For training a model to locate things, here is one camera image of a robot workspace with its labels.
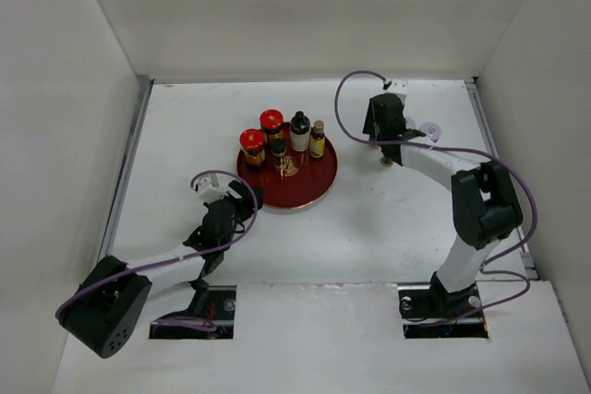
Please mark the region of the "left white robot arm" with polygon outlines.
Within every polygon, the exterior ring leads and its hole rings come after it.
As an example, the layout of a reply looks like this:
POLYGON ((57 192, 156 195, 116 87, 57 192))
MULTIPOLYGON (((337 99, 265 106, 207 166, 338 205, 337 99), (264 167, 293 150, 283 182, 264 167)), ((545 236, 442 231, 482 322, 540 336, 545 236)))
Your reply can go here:
POLYGON ((178 311, 152 320, 152 339, 229 338, 233 333, 235 291, 206 282, 230 247, 251 229, 263 206, 263 191, 234 176, 228 191, 205 202, 200 225, 179 247, 162 255, 126 262, 106 256, 75 294, 57 308, 59 325, 99 357, 121 350, 155 295, 182 289, 178 311))

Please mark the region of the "yellow-label beige-cap spice bottle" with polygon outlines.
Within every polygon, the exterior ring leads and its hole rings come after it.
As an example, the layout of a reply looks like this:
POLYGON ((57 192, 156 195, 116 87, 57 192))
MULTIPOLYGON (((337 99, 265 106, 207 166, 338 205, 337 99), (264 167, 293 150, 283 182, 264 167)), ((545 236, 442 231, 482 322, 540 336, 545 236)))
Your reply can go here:
POLYGON ((314 159, 320 159, 324 155, 325 133, 324 122, 314 122, 310 132, 309 155, 314 159))

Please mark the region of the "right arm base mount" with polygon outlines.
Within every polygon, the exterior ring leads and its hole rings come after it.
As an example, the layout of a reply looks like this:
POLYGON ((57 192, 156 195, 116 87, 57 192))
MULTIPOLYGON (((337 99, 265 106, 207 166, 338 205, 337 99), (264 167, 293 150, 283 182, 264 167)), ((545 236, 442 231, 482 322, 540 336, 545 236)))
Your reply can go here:
POLYGON ((401 287, 399 313, 406 339, 487 339, 476 283, 448 293, 435 274, 426 287, 401 287))

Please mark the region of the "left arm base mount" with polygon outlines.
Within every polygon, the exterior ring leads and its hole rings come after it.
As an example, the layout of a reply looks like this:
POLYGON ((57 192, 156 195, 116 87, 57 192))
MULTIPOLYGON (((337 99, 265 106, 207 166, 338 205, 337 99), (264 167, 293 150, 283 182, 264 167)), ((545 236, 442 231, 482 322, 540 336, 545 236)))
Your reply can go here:
POLYGON ((150 340, 230 340, 234 336, 237 288, 192 281, 187 308, 153 320, 150 340))

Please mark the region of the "clear salt grinder black top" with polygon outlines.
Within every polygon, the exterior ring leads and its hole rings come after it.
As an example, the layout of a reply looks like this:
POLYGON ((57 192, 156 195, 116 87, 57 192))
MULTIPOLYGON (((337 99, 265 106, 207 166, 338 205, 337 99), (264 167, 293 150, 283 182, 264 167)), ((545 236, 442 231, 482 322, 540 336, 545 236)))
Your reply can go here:
POLYGON ((290 140, 294 151, 304 152, 309 148, 310 121, 302 112, 297 111, 290 120, 290 140))

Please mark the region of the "red-lid dark sauce jar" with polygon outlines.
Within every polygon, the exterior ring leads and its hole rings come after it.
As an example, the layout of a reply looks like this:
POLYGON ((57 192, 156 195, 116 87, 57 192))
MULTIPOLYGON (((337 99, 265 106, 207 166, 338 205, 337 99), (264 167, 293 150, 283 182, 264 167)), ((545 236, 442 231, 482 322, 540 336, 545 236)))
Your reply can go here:
POLYGON ((259 117, 260 128, 265 142, 271 144, 276 138, 283 137, 283 114, 275 109, 268 109, 259 117))

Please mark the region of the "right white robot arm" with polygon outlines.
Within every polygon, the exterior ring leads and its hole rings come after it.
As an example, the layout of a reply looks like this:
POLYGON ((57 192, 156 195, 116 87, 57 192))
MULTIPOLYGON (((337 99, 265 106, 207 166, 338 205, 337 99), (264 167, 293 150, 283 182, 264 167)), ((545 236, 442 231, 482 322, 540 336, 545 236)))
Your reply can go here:
POLYGON ((403 100, 393 93, 369 100, 362 133, 380 144, 385 161, 420 172, 451 193, 456 238, 428 293, 430 309, 449 316, 498 243, 523 222, 509 172, 495 161, 477 163, 436 150, 427 132, 406 126, 403 100))

